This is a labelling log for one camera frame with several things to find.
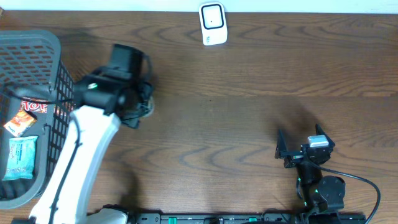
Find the blue package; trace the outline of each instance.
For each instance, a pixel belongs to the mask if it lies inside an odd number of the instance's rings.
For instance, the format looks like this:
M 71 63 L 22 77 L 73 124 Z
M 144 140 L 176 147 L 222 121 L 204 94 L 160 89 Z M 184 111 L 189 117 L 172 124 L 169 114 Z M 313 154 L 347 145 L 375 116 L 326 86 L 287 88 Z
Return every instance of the blue package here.
M 12 138 L 6 175 L 2 180 L 32 179 L 35 167 L 37 136 Z

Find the wood grain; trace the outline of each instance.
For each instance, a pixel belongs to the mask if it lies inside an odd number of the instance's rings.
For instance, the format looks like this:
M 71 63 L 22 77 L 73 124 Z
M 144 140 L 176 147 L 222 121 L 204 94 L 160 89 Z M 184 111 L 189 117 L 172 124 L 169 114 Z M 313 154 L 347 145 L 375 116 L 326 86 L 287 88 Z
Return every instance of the wood grain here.
M 398 16 L 229 13 L 228 41 L 205 47 L 197 13 L 6 11 L 3 30 L 46 29 L 76 80 L 114 43 L 152 57 L 155 113 L 122 127 L 90 199 L 163 212 L 261 212 L 302 206 L 296 171 L 274 159 L 320 123 L 337 147 L 325 167 L 381 189 L 373 223 L 398 215 Z M 345 178 L 345 211 L 373 209 L 370 185 Z M 0 211 L 27 217 L 36 200 Z

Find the gray plastic basket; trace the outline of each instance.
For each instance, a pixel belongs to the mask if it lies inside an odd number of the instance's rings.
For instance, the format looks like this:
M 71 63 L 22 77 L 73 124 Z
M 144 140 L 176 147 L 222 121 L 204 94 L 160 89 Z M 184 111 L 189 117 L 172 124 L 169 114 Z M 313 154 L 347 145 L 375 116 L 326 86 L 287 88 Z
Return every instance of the gray plastic basket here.
M 44 30 L 0 32 L 0 86 L 26 84 L 50 93 L 52 100 L 73 98 L 73 80 L 60 60 L 61 46 L 56 36 Z M 48 99 L 36 91 L 17 93 Z M 22 135 L 39 136 L 36 144 L 33 179 L 2 181 L 9 155 L 9 139 L 3 128 L 18 112 L 21 101 L 0 93 L 0 209 L 16 208 L 39 196 L 48 184 L 66 137 L 71 103 L 49 105 L 47 113 L 34 113 L 37 122 Z

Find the white plug-in device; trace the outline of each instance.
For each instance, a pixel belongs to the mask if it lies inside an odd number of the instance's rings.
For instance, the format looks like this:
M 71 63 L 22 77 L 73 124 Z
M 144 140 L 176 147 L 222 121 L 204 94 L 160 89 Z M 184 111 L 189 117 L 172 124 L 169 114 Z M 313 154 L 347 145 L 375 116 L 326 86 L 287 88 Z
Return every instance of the white plug-in device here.
M 199 8 L 201 33 L 204 45 L 215 45 L 226 42 L 228 31 L 224 6 L 219 2 L 202 4 Z

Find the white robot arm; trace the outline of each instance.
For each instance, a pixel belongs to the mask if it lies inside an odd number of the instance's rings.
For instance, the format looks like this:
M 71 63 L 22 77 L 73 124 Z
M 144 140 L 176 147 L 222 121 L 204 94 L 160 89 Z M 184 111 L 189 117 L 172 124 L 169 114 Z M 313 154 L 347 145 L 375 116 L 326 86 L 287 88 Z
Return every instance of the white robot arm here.
M 152 86 L 139 77 L 144 54 L 115 45 L 107 67 L 75 86 L 77 109 L 50 182 L 30 213 L 33 223 L 126 223 L 127 215 L 102 209 L 87 216 L 91 190 L 101 161 L 120 124 L 137 128 L 152 112 Z

